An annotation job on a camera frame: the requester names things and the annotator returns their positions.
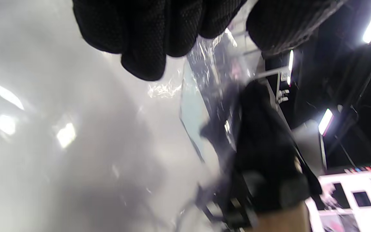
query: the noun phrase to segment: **skin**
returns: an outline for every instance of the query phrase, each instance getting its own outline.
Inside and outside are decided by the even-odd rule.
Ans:
[[[289,210],[259,215],[259,225],[245,232],[309,232],[309,216],[303,202]]]

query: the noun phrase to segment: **finger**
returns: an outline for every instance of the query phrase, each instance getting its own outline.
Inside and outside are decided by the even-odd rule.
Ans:
[[[108,53],[122,53],[128,46],[124,6],[120,1],[73,0],[74,15],[84,40]]]
[[[206,13],[200,35],[204,38],[219,36],[240,10],[246,0],[206,0]]]
[[[137,0],[129,11],[129,45],[121,64],[146,81],[159,80],[165,70],[165,7],[165,0]]]
[[[174,0],[171,3],[167,54],[186,55],[195,44],[202,23],[203,0]]]

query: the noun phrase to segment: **glossy white paint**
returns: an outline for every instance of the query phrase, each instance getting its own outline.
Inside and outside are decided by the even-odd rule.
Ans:
[[[85,43],[71,1],[0,0],[0,232],[173,231],[217,175],[179,120],[183,67],[138,80]],[[193,215],[183,231],[207,231]]]

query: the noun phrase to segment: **gloved hand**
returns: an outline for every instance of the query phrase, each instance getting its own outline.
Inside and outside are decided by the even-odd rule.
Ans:
[[[181,57],[197,35],[215,38],[246,0],[73,0],[85,41],[122,54],[122,66],[136,77],[156,81],[166,55]]]
[[[166,55],[181,57],[197,35],[215,38],[247,0],[73,0],[85,41],[122,54],[122,66],[146,81],[159,80]],[[347,0],[259,0],[246,29],[263,55],[293,49]]]

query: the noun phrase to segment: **black mesh glove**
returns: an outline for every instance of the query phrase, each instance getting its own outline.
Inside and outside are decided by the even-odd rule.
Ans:
[[[146,81],[159,80],[166,55],[181,57],[197,35],[224,32],[246,0],[73,0],[85,41],[122,54],[126,70]]]
[[[259,0],[246,29],[263,52],[273,56],[307,41],[347,0]]]

